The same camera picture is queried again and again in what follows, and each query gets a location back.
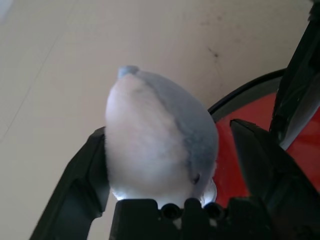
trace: red surface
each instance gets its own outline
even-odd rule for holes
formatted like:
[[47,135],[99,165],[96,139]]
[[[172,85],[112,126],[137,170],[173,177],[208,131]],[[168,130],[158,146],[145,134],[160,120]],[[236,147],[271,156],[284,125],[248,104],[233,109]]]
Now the red surface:
[[[237,109],[216,123],[219,132],[219,153],[213,179],[217,187],[216,202],[224,207],[229,198],[249,194],[238,165],[230,120],[246,120],[268,130],[275,98],[275,93],[262,97]],[[287,152],[320,191],[320,110],[316,112]]]

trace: stuffed animal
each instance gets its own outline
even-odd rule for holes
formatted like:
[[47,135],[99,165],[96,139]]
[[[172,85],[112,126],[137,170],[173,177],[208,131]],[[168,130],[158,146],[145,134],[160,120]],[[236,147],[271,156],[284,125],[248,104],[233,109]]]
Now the stuffed animal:
[[217,195],[218,132],[206,108],[173,81],[136,66],[119,69],[107,99],[108,179],[118,200],[154,199],[183,208]]

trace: tile floor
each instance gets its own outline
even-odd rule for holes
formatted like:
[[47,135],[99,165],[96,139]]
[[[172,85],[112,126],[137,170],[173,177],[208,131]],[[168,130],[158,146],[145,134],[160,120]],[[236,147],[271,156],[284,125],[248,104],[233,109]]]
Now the tile floor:
[[[286,67],[308,0],[14,0],[0,22],[0,239],[27,239],[134,64],[207,107]],[[108,239],[115,199],[88,239]]]

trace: screw hole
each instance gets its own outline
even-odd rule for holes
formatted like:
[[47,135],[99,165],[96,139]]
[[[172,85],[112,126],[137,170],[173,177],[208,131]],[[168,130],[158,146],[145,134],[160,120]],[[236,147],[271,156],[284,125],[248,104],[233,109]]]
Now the screw hole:
[[180,217],[181,215],[181,210],[180,208],[172,203],[166,204],[161,208],[161,213],[162,216],[170,219],[170,220],[175,220]]
[[220,220],[224,217],[224,209],[216,203],[211,202],[207,204],[204,209],[206,210],[210,218]]

